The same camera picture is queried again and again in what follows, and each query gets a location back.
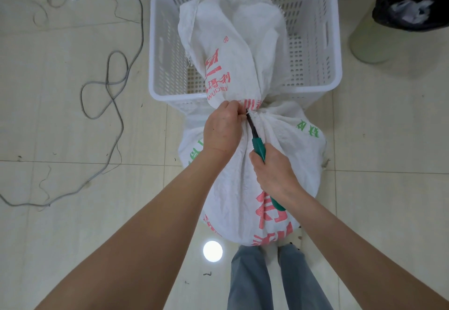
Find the light blue jeans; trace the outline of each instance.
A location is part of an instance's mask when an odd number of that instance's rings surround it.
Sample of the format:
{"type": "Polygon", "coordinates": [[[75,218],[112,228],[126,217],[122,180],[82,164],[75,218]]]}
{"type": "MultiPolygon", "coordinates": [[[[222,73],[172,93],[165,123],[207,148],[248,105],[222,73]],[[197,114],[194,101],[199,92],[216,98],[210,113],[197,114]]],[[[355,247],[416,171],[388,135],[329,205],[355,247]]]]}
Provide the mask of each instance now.
{"type": "MultiPolygon", "coordinates": [[[[295,245],[279,247],[278,257],[289,310],[332,310],[295,245]]],[[[228,310],[273,310],[270,276],[258,246],[240,246],[232,259],[228,310]]]]}

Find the trash can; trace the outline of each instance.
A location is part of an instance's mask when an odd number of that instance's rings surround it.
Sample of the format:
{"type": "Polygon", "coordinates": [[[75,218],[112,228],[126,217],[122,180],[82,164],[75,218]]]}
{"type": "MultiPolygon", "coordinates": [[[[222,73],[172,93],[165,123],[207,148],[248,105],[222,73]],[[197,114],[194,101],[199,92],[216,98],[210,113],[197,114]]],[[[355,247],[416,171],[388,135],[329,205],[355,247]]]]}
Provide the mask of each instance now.
{"type": "Polygon", "coordinates": [[[353,55],[367,63],[393,58],[415,32],[449,25],[449,0],[376,0],[349,37],[353,55]]]}

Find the left hand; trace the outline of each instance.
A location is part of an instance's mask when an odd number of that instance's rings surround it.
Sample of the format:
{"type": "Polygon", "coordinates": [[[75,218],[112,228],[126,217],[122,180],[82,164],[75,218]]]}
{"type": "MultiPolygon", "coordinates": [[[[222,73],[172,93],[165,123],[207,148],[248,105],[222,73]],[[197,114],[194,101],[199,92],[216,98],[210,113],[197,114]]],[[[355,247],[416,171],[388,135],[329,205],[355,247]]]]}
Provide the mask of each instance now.
{"type": "Polygon", "coordinates": [[[209,116],[204,126],[203,151],[231,159],[242,138],[246,110],[238,101],[224,101],[209,116]]]}

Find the gray cable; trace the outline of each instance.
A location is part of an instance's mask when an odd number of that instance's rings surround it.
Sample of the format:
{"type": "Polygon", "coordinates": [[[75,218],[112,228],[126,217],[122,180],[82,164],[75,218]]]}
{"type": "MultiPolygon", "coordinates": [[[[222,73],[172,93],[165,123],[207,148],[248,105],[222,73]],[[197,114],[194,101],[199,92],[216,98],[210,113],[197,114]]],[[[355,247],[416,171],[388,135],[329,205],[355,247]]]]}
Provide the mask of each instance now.
{"type": "Polygon", "coordinates": [[[131,60],[131,62],[130,62],[129,65],[128,65],[128,60],[127,60],[125,54],[123,54],[123,52],[121,52],[120,50],[114,50],[114,51],[112,51],[112,52],[109,54],[108,59],[107,59],[107,62],[106,62],[106,78],[105,78],[104,82],[102,82],[102,81],[89,81],[89,82],[86,82],[85,84],[83,84],[82,87],[81,87],[81,90],[80,90],[81,110],[83,111],[83,114],[84,114],[88,119],[96,120],[96,119],[98,119],[99,117],[101,117],[101,116],[104,114],[104,112],[106,111],[106,109],[108,109],[108,107],[111,105],[111,103],[114,104],[115,111],[117,112],[117,116],[119,117],[120,125],[121,125],[121,130],[120,130],[119,135],[115,138],[115,142],[114,142],[114,145],[112,146],[112,148],[111,148],[111,150],[110,150],[110,152],[109,152],[107,162],[105,163],[105,165],[104,165],[98,172],[96,172],[93,176],[91,176],[89,179],[87,179],[85,182],[83,182],[83,183],[81,184],[81,186],[80,186],[77,190],[75,190],[75,191],[73,191],[73,192],[66,193],[66,194],[63,194],[63,195],[61,195],[61,196],[58,196],[58,197],[56,197],[56,198],[54,198],[54,199],[52,199],[52,200],[50,200],[50,201],[48,201],[48,202],[46,202],[46,203],[44,203],[44,204],[34,204],[34,203],[28,203],[28,202],[26,202],[26,203],[21,203],[21,204],[13,204],[13,203],[9,202],[8,200],[6,200],[6,199],[3,197],[2,194],[0,194],[0,199],[2,199],[3,202],[4,202],[6,205],[11,206],[11,207],[18,207],[18,206],[48,207],[48,206],[50,206],[51,204],[53,204],[55,201],[58,201],[58,200],[60,200],[60,199],[63,199],[63,198],[65,198],[66,196],[72,196],[72,195],[77,194],[78,192],[80,192],[80,191],[82,190],[82,188],[83,188],[84,186],[86,186],[90,181],[92,181],[92,180],[95,179],[98,175],[100,175],[101,173],[103,173],[103,171],[104,171],[104,170],[107,168],[107,166],[109,165],[109,162],[110,162],[111,157],[112,157],[112,153],[114,152],[115,148],[117,147],[117,143],[118,143],[118,141],[120,140],[120,138],[121,138],[121,136],[122,136],[122,134],[123,134],[123,129],[124,129],[124,127],[123,127],[123,119],[122,119],[122,115],[120,114],[120,111],[119,111],[119,109],[118,109],[118,107],[117,107],[117,104],[115,103],[115,99],[116,99],[116,98],[123,92],[123,89],[126,87],[126,83],[127,83],[127,81],[128,81],[129,72],[130,72],[130,70],[131,70],[131,68],[132,68],[132,65],[133,65],[134,62],[136,61],[137,57],[140,55],[140,52],[142,51],[142,48],[143,48],[143,42],[144,42],[144,33],[143,33],[143,5],[142,5],[142,1],[141,1],[141,0],[138,0],[138,1],[139,1],[139,5],[140,5],[140,7],[141,7],[141,18],[140,18],[140,26],[141,26],[141,44],[140,44],[140,46],[139,46],[138,52],[135,54],[135,56],[133,57],[133,59],[131,60]],[[123,56],[123,59],[125,60],[125,64],[126,64],[126,73],[125,73],[125,76],[123,77],[123,79],[121,79],[120,81],[117,81],[117,82],[109,82],[109,63],[110,63],[110,58],[111,58],[111,56],[114,55],[115,53],[120,54],[121,56],[123,56]],[[119,91],[118,91],[115,95],[112,95],[112,93],[111,93],[110,90],[109,90],[109,86],[113,86],[113,85],[117,85],[117,84],[121,84],[121,83],[122,83],[123,85],[121,86],[121,88],[119,89],[119,91]],[[84,103],[83,103],[83,90],[84,90],[84,88],[85,88],[86,86],[88,86],[88,85],[90,85],[90,84],[99,84],[99,85],[103,85],[103,86],[106,88],[106,91],[108,92],[108,95],[109,95],[109,97],[110,97],[110,100],[109,100],[109,102],[106,104],[106,106],[102,109],[102,111],[101,111],[100,113],[98,113],[98,115],[95,115],[95,116],[90,116],[90,115],[88,115],[88,114],[86,113],[86,111],[85,111],[85,109],[84,109],[84,103]]]}

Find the white plastic basket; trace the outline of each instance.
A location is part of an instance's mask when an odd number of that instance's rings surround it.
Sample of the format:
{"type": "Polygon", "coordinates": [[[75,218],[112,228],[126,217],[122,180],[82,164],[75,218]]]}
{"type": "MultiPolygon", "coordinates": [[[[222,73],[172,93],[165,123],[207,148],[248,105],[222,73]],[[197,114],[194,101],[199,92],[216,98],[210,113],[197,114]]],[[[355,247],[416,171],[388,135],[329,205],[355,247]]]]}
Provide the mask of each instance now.
{"type": "MultiPolygon", "coordinates": [[[[188,66],[178,35],[179,6],[189,0],[151,0],[149,91],[184,114],[210,109],[204,80],[188,66]]],[[[338,86],[342,76],[337,0],[272,0],[285,12],[291,83],[271,100],[299,99],[306,109],[338,86]]]]}

